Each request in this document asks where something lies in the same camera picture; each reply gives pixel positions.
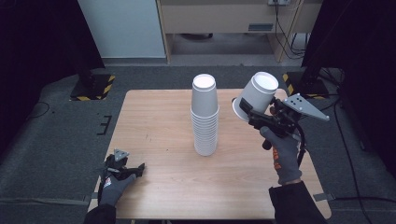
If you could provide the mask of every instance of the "power outlet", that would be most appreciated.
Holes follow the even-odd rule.
[[[268,0],[268,6],[287,6],[290,5],[290,0]]]

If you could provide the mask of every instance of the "person's arm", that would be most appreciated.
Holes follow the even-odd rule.
[[[276,210],[276,223],[327,223],[301,179],[302,172],[297,163],[298,141],[291,136],[279,138],[267,127],[262,127],[260,134],[273,145],[274,167],[279,176],[278,183],[282,185],[269,189]]]
[[[114,175],[109,174],[102,191],[99,205],[92,209],[84,219],[84,224],[114,224],[116,223],[116,203],[122,193],[132,182],[136,175],[119,181]]]

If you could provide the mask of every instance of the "gloved hand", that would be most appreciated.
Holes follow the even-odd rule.
[[[279,138],[268,127],[261,127],[260,134],[273,145],[274,167],[279,176],[278,183],[299,180],[302,172],[297,163],[298,141],[291,136]]]
[[[134,180],[136,180],[136,175],[130,175],[124,180],[118,180],[114,175],[110,174],[103,187],[102,199],[99,205],[107,203],[115,206],[126,187],[134,182]]]

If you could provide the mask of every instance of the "gray floor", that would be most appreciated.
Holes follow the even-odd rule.
[[[302,48],[304,36],[297,39],[295,48]],[[103,101],[69,101],[77,76],[49,84],[0,167],[0,198],[81,201],[90,195],[128,90],[188,89],[192,78],[201,73],[213,75],[220,89],[243,88],[258,71],[269,72],[278,80],[285,72],[302,71],[301,59],[275,62],[265,35],[214,34],[204,40],[179,35],[175,43],[170,63],[120,60],[107,63],[106,70],[95,70],[96,74],[116,76]],[[337,69],[331,71],[339,78]],[[330,93],[336,92],[334,85],[325,83]],[[280,82],[279,87],[286,86]],[[309,102],[324,108],[336,99],[337,96],[332,96]],[[320,183],[336,198],[354,197],[356,187],[333,107],[323,112],[331,121],[305,118],[300,122]],[[348,115],[340,106],[336,113],[361,196],[396,200],[395,179],[386,172],[375,152],[361,150]],[[98,135],[103,131],[101,123],[106,122],[105,116],[112,116],[110,126],[105,135]],[[329,223],[369,223],[357,200],[335,200],[329,204],[332,209]],[[364,200],[363,204],[373,223],[395,223],[396,203]],[[3,203],[0,223],[81,223],[86,209],[85,205]]]

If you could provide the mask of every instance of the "black sleeve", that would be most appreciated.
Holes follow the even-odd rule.
[[[327,223],[304,182],[269,189],[277,224]]]
[[[84,219],[84,224],[114,224],[116,223],[116,208],[103,204],[92,209]]]

